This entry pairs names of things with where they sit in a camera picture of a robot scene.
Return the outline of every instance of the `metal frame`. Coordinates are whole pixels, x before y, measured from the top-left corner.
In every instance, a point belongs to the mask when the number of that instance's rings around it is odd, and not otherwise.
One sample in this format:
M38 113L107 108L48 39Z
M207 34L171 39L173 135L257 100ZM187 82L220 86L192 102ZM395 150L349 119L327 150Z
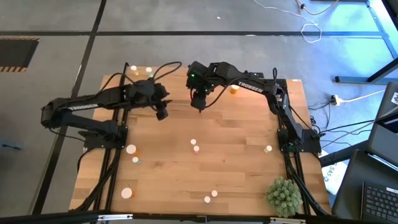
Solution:
M354 154L355 150L359 149L365 153L368 153L369 140L357 143L353 146L347 147L345 149L336 151L334 153L322 156L319 158L322 167L333 165L337 162L345 161L350 159Z
M83 77L85 74L85 70L87 67L87 63L91 54L91 50L93 48L93 44L95 41L95 37L97 36L140 36L140 35L155 35L155 36L161 36L161 35L209 35L209 36L215 36L215 35L257 35L257 36L300 36L300 32L294 32L294 31L98 31L98 27L100 25L102 15L105 9L107 0L101 0L101 3L99 5L98 13L96 15L95 23L93 25L93 28L91 31L78 31L78 30L73 30L73 31L26 31L26 30L17 30L17 31L0 31L0 36L2 35L11 35L11 36L26 36L26 35L31 35L31 36L88 36L88 43L86 45L85 52L83 54L83 58L81 60L81 67L78 71L75 83L73 85L73 89L71 92L70 97L74 98L78 96L78 92L81 87L81 83L83 81ZM368 5L369 11L373 16L373 9L371 9ZM347 36L352 36L352 37L380 37L383 38L383 40L386 42L387 47L391 51L391 53L394 55L394 49L391 48L392 45L389 42L389 36L385 33L384 29L380 25L380 23L377 23L377 18L375 18L375 23L377 27L379 28L378 32L351 32L351 31L346 31L346 32L322 32L322 35L325 37L347 37ZM320 33L319 32L304 32L305 35L311 35L311 36L318 36ZM385 67L385 70L391 70L390 67ZM117 116L115 115L118 113L118 111L114 112L114 119L117 119ZM123 112L123 122L126 122L127 119L127 113L128 111ZM66 134L67 132L67 127L61 127L59 133L60 134ZM57 135L54 139L51 151L50 151L50 157L47 161L46 164L46 171L44 175L42 176L40 180L40 185L38 188L38 191L34 197L34 206L32 206L32 214L33 215L38 215L41 214L42 208L45 203L45 198L47 196L47 192L49 191L50 183L53 177L53 174L55 172L55 168L57 166L58 158L60 155L60 151L63 145L64 137L62 135ZM106 169L109 165L109 157L111 154L111 149L106 149L105 154L104 154L104 159L103 159L103 165L101 168L101 176L104 176ZM301 165L301 160L300 160L300 155L299 153L296 153L295 155L295 161L298 169L298 174L300 177L303 179L303 174L302 174L302 165ZM111 214L110 208L111 208L111 198L113 196L113 189L114 189L114 183L116 181L116 172L112 173L111 180L110 180L110 188L108 189L108 196L106 200L106 212L99 210L102 214ZM100 200L101 200L101 194L99 194L99 197L95 199L94 202L94 208L95 210L99 209L100 205ZM305 205L305 213L309 214L309 208L308 208L308 202ZM134 214L134 218L141 218L141 219L164 219L164 220L191 220L195 222L208 222L208 221L247 221L247 222L271 222L272 218L271 217L242 217L242 216L198 216L198 215L163 215L163 214Z
M386 7L394 25L396 28L398 28L398 19L394 18L394 13L388 3L387 0L382 0L383 5ZM388 74L393 72L395 69L398 68L398 54L396 50L394 49L394 46L392 46L392 43L389 39L388 34L384 30L382 24L380 23L380 20L374 11L374 9L370 6L369 1L366 2L366 5L369 9L369 12L371 13L374 23L377 26L377 29L379 32L382 32L382 38L384 42L387 45L387 48L390 50L390 53L392 55L392 58L394 59L392 62L388 63L385 67L381 68L379 71L377 71L375 74L371 75L369 78L366 77L346 77L346 76L337 76L335 77L335 81L337 83L357 83L357 84L382 84L382 85L387 85L389 82L398 82L398 78L385 78Z

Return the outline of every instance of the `yellow black hazard stripe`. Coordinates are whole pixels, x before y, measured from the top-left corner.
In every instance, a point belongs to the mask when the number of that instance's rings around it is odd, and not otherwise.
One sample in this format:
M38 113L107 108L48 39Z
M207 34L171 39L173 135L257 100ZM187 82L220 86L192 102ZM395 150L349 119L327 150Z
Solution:
M36 37L0 37L0 72L25 72L38 44Z
M34 40L39 41L39 38L35 37L0 37L0 40Z
M25 72L26 69L22 67L0 67L0 72Z

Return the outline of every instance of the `wooden tabletop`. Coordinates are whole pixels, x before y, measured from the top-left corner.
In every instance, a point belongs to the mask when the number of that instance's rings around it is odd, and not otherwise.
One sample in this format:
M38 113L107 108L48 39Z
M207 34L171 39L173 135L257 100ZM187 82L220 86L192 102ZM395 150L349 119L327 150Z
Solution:
M121 153L112 201L113 212L168 213L204 215L275 215L263 199L265 191L280 176L286 178L276 130L277 116L269 110L263 95L240 88L236 94L225 91L212 107L199 113L190 106L185 87L187 68L180 68L158 82L170 92L173 100L169 117L158 121L150 108L132 110L127 125L127 145L137 147L140 164L132 162L126 150ZM145 67L138 75L129 70L133 80L148 78ZM103 79L103 85L109 75ZM108 87L117 86L115 77ZM303 85L300 80L287 80L290 103L310 124ZM206 99L212 102L222 87ZM112 118L113 111L96 109L94 119ZM198 154L191 139L197 140ZM266 146L273 150L264 153ZM80 166L70 208L76 208L93 190L100 175L104 149L87 154ZM305 183L318 203L330 213L321 166L311 154L301 153ZM129 187L135 196L123 199L122 189ZM205 196L217 190L218 196L204 202ZM104 207L107 186L103 192Z

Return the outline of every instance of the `gray floor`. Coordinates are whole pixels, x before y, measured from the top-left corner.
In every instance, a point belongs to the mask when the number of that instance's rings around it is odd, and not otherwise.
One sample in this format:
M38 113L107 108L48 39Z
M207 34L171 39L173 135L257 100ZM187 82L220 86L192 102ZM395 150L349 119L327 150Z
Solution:
M299 13L294 0L260 2ZM312 11L329 5L309 0L305 3ZM0 30L91 30L99 5L99 0L0 0ZM383 9L378 13L386 21L390 36L397 37ZM377 31L364 3L342 2L320 16L302 15L319 22L324 31ZM299 17L262 9L252 1L111 0L99 29L298 31L304 23ZM69 96L87 40L41 37L27 72L0 73L0 139L24 147L21 151L0 150L0 217L29 213L54 138L39 123L40 107L56 97ZM320 42L308 44L301 37L97 37L80 94L97 91L103 75L120 72L124 62L159 66L174 60L184 65L194 60L205 64L227 61L240 70L262 71L269 76L277 67L280 77L303 80L307 103L314 105L325 102L330 95L350 99L383 89L382 85L336 84L331 79L337 75L367 77L392 57L380 38L323 37ZM329 127L373 119L381 97L379 94L332 106ZM322 129L326 126L326 111L312 113ZM83 115L90 117L92 111ZM68 133L77 134L74 129ZM368 134L348 136L341 142L355 144ZM338 136L330 133L324 139ZM333 152L344 147L333 144L325 150ZM81 149L80 142L65 140L45 213L67 211Z

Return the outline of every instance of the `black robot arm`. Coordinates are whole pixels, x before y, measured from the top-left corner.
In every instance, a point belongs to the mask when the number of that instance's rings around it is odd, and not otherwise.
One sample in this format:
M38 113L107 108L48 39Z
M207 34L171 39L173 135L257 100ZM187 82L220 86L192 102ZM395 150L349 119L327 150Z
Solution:
M277 82L276 69L274 69L273 79L264 79L262 73L240 72L236 67L226 62L211 63L209 67L193 62L189 66L187 76L187 87L191 89L191 106L199 111L214 104L229 85L238 85L264 95L267 98L269 109L272 113L280 116L283 125L286 127L279 128L277 134L287 172L297 183L303 197L308 199L315 213L317 215L328 215L315 201L294 170L288 153L321 152L319 136L313 130L303 129L301 124L295 122L290 111L291 107L286 90ZM214 102L206 105L206 96L213 92L217 86L223 86L224 90Z
M95 95L79 96L74 99L56 98L42 108L41 123L45 128L72 126L85 129L79 131L85 137L85 147L120 148L126 142L127 129L116 121L97 121L72 114L73 111L93 108L108 110L144 108L150 106L156 111L158 120L168 116L164 101L169 93L160 83L153 80L139 80L133 84L108 88Z
M303 127L295 122L290 110L289 96L274 79L263 79L262 73L240 72L236 67L226 62L211 63L209 67L199 62L193 62L187 73L187 87L194 91L192 94L191 106L198 110L204 110L206 96L217 86L238 85L267 98L269 109L272 113L279 115L286 127L287 142L301 149L303 142Z

